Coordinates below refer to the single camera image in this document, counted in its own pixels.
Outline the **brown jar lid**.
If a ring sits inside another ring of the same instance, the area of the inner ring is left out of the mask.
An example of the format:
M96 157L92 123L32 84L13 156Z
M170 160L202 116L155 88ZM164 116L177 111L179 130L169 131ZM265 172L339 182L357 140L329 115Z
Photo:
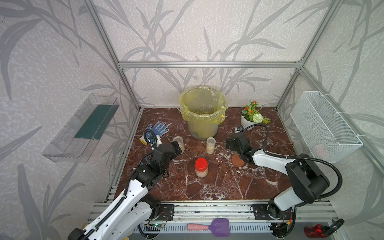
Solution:
M237 168L242 168L246 165L246 163L237 154L231 157L231 163Z

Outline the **red-lidded oatmeal jar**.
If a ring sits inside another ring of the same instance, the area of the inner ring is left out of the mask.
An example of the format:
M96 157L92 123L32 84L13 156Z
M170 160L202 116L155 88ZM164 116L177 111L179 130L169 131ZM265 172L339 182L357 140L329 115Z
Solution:
M204 178L208 175L208 161L204 158L198 158L195 161L195 173L199 178Z

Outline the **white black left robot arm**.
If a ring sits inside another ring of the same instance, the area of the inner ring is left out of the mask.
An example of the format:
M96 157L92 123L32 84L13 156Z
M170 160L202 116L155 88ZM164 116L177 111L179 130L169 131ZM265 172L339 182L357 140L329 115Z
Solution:
M125 189L84 229L76 228L69 240L122 240L145 220L160 213L160 201L149 191L167 174L169 163L182 153L178 142L160 144L150 160L133 170Z

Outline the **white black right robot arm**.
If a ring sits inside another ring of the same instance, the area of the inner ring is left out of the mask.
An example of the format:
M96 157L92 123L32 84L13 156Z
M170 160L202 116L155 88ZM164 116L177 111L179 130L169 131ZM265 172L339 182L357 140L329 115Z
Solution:
M261 148L252 147L245 135L247 130L254 127L266 129ZM226 148L237 152L246 164L269 168L288 176L291 187L269 200L267 211L272 219L278 220L283 212L289 209L312 204L318 199L336 194L341 189L343 177L336 166L305 154L289 156L272 153L266 149L269 135L269 128L265 124L254 124L244 129L238 126L235 134L226 139ZM337 175L336 186L327 193L325 191L330 187L330 181L318 167L318 163L331 168Z

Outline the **open glass jar with oatmeal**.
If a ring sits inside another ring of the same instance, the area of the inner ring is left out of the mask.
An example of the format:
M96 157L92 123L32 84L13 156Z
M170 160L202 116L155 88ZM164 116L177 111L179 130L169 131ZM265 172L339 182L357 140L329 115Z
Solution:
M177 142L178 145L179 145L179 147L180 147L180 149L181 149L181 151L182 151L182 153L184 153L184 151L185 151L185 145L184 145L184 140L183 140L183 138L180 137L180 136L176 136L176 137L173 138L172 141L173 141L173 142Z

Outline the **small open oatmeal jar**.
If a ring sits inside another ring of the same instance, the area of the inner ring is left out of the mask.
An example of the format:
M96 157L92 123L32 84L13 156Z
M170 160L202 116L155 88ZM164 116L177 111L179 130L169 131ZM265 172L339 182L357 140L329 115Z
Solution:
M216 149L216 139L213 138L213 137L209 137L207 138L206 140L206 152L208 154L213 154L215 152L215 149Z

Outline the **blue dotted white work glove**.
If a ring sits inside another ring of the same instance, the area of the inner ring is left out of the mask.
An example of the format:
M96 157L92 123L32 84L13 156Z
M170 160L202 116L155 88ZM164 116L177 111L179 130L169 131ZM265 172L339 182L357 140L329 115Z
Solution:
M152 124L149 124L146 129L159 130L161 132L160 137L169 132L169 126L165 122L161 121L158 121L154 126ZM147 145L147 142L145 141L143 135L140 138L140 142L144 145Z

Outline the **potted artificial flower plant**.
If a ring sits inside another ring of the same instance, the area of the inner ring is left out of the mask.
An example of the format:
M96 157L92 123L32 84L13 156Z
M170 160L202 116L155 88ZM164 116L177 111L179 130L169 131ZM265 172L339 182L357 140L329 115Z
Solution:
M254 124L265 124L268 125L271 120L268 118L265 118L260 111L258 110L258 103L256 101L250 102L245 106L245 108L242 111L241 116L241 125L243 129L254 125Z

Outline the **yellow plastic bin liner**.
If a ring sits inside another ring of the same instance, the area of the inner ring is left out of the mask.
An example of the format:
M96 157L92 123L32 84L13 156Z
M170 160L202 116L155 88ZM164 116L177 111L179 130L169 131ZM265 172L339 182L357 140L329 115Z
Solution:
M196 87L179 96L180 111L185 121L221 124L226 118L226 96L210 87Z

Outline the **pink item in basket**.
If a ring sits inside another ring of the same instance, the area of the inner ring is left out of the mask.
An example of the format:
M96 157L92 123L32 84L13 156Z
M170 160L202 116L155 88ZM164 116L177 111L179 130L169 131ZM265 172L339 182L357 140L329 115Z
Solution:
M329 154L323 144L315 145L314 151L316 154L316 158L319 159L324 159Z

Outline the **red black handheld tool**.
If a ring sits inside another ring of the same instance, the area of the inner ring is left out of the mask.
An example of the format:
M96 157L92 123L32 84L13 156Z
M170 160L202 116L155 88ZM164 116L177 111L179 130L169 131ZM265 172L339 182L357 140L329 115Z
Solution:
M344 223L344 219L339 219L337 221L332 220L332 224L330 226L324 226L321 224L306 226L304 227L304 233L310 239L327 238L335 233Z

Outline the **purple pink-handled scoop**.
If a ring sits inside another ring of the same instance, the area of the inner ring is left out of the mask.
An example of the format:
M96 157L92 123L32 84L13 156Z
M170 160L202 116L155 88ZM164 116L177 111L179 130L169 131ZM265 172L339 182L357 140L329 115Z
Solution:
M210 225L188 224L188 231L211 231L213 236L228 238L230 236L230 222L226 218L214 219Z

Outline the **clear plastic wall shelf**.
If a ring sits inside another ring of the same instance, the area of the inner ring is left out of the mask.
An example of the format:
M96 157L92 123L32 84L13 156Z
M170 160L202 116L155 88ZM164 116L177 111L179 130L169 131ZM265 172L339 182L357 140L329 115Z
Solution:
M86 163L119 106L117 97L89 94L42 155L54 163Z

